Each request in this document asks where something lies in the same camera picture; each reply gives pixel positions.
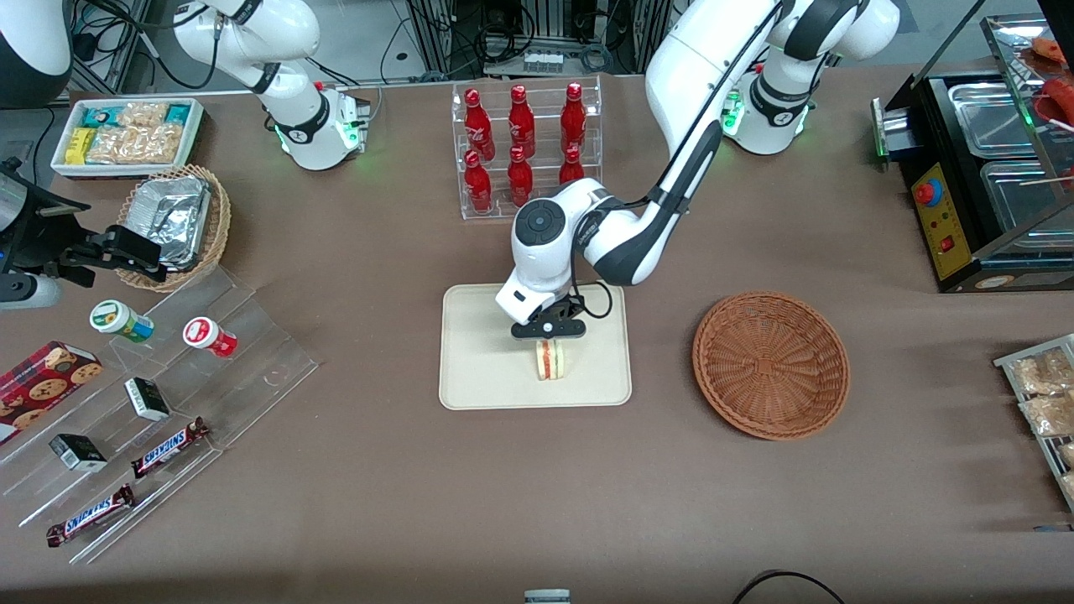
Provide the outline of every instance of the brown table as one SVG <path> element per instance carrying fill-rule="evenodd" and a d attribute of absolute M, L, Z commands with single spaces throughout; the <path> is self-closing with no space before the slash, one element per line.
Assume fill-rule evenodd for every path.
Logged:
<path fill-rule="evenodd" d="M 935 293 L 898 173 L 868 159 L 869 100 L 908 71 L 832 70 L 789 150 L 721 150 L 627 291 L 634 396 L 615 408 L 440 406 L 444 292 L 511 269 L 508 225 L 459 216 L 449 86 L 388 90 L 368 153 L 324 173 L 279 152 L 252 96 L 204 97 L 198 161 L 234 204 L 224 265 L 323 365 L 93 564 L 68 566 L 0 500 L 0 589 L 18 590 L 0 600 L 500 604 L 563 586 L 708 604 L 783 567 L 848 602 L 1070 602 L 1074 535 L 1030 532 L 1066 516 L 990 361 L 1074 331 L 1074 296 Z M 640 196 L 663 136 L 640 77 L 604 85 L 605 181 Z M 54 188 L 100 228 L 130 187 Z M 98 283 L 0 315 L 0 366 L 49 339 L 103 346 L 86 321 L 102 298 L 157 300 Z M 816 437 L 741 434 L 694 383 L 697 321 L 748 289 L 808 301 L 846 343 L 850 400 Z"/>

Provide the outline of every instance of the red bottle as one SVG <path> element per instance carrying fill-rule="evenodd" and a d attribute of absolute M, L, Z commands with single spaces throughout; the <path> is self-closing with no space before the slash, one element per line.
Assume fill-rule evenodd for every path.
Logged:
<path fill-rule="evenodd" d="M 516 207 L 522 207 L 529 201 L 534 190 L 534 171 L 526 161 L 525 149 L 521 145 L 511 147 L 511 166 L 507 169 L 507 178 L 511 182 L 511 201 Z"/>
<path fill-rule="evenodd" d="M 567 103 L 560 114 L 560 128 L 563 130 L 563 153 L 567 153 L 571 144 L 580 149 L 585 147 L 585 107 L 582 106 L 582 85 L 577 82 L 567 85 Z"/>
<path fill-rule="evenodd" d="M 566 160 L 563 162 L 563 167 L 560 168 L 560 184 L 566 185 L 571 181 L 584 178 L 585 171 L 582 170 L 582 164 L 579 163 L 579 158 L 581 158 L 582 152 L 578 149 L 578 145 L 570 145 L 567 147 L 567 153 L 565 153 L 564 156 L 566 157 Z"/>
<path fill-rule="evenodd" d="M 463 157 L 466 161 L 463 179 L 466 181 L 466 196 L 470 198 L 474 211 L 478 214 L 491 212 L 492 181 L 489 179 L 489 172 L 481 166 L 481 158 L 476 150 L 469 149 Z"/>
<path fill-rule="evenodd" d="M 534 112 L 526 102 L 526 87 L 511 87 L 511 113 L 507 116 L 511 127 L 511 144 L 519 145 L 526 157 L 533 157 L 537 152 L 537 131 L 534 126 Z"/>
<path fill-rule="evenodd" d="M 463 95 L 466 101 L 466 138 L 470 148 L 480 154 L 484 161 L 496 157 L 496 145 L 492 142 L 492 120 L 481 106 L 481 95 L 469 88 Z"/>

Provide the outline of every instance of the woven bread basket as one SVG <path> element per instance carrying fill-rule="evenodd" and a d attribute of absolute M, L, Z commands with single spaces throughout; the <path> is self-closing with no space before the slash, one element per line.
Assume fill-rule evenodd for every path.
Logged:
<path fill-rule="evenodd" d="M 828 321 L 804 302 L 771 291 L 713 306 L 694 335 L 693 360 L 716 413 L 771 441 L 824 430 L 850 390 L 846 351 Z"/>
<path fill-rule="evenodd" d="M 149 289 L 161 293 L 175 291 L 180 285 L 192 279 L 205 269 L 215 265 L 223 256 L 223 248 L 228 244 L 228 229 L 231 227 L 231 202 L 228 200 L 228 191 L 223 190 L 220 181 L 212 172 L 200 166 L 184 166 L 174 170 L 168 170 L 160 174 L 149 176 L 147 181 L 158 181 L 163 178 L 178 178 L 180 176 L 198 176 L 213 187 L 213 196 L 209 199 L 208 216 L 205 217 L 205 234 L 202 236 L 201 248 L 198 250 L 198 264 L 185 273 L 168 273 L 164 283 L 157 283 L 149 277 L 131 271 L 117 271 L 119 278 L 131 287 Z M 127 213 L 130 212 L 131 201 L 134 199 L 134 190 L 127 196 L 127 202 L 119 211 L 119 224 L 127 221 Z"/>

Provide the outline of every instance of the white storage bin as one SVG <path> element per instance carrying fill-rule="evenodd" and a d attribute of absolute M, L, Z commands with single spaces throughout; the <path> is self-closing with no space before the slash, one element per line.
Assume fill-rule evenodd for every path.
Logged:
<path fill-rule="evenodd" d="M 129 102 L 190 105 L 190 113 L 187 114 L 187 121 L 183 126 L 183 138 L 179 139 L 179 149 L 175 154 L 174 161 L 171 163 L 124 164 L 75 164 L 66 163 L 63 161 L 68 144 L 71 142 L 71 133 L 75 128 L 78 128 L 82 125 L 83 117 L 85 116 L 87 110 L 112 107 Z M 180 168 L 187 164 L 187 159 L 190 157 L 191 149 L 193 149 L 194 139 L 198 136 L 198 127 L 201 125 L 203 112 L 204 110 L 202 109 L 201 103 L 191 97 L 127 97 L 78 101 L 73 107 L 71 107 L 71 115 L 68 117 L 67 125 L 63 126 L 63 134 L 60 135 L 60 142 L 56 145 L 56 150 L 53 153 L 53 170 L 55 170 L 57 174 L 62 174 L 69 178 L 116 178 L 124 176 L 145 176 L 147 174 L 163 172 L 164 170 L 172 168 Z"/>

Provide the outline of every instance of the snickers bar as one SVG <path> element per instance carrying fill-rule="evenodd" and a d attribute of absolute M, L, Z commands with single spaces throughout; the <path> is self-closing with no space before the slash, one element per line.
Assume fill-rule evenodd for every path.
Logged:
<path fill-rule="evenodd" d="M 183 428 L 183 430 L 176 432 L 174 436 L 145 454 L 142 459 L 132 461 L 131 466 L 134 469 L 134 479 L 142 478 L 168 463 L 173 457 L 179 455 L 179 451 L 205 434 L 208 434 L 208 427 L 205 426 L 205 421 L 201 417 L 195 418 Z"/>
<path fill-rule="evenodd" d="M 100 522 L 113 512 L 125 506 L 134 507 L 135 505 L 137 505 L 137 502 L 134 501 L 134 492 L 131 491 L 131 486 L 124 485 L 119 487 L 119 490 L 114 495 L 101 501 L 101 503 L 98 503 L 93 507 L 90 507 L 67 522 L 49 527 L 48 534 L 45 536 L 48 540 L 48 547 L 59 547 L 74 538 L 74 535 L 83 529 Z"/>

